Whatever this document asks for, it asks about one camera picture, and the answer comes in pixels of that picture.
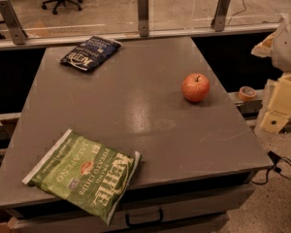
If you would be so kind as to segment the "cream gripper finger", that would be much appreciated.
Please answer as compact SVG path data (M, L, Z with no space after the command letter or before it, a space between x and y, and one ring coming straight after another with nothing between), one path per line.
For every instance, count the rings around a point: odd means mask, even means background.
M291 73L275 82L275 88L260 124L261 129L278 133L291 118Z

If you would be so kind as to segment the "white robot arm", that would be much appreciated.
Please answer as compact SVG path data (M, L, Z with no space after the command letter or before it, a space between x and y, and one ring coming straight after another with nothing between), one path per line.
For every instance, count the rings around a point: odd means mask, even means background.
M277 30L256 45L251 53L259 57L269 57L273 66L283 72L275 82L260 124L262 130L278 133L291 118L291 13L283 15Z

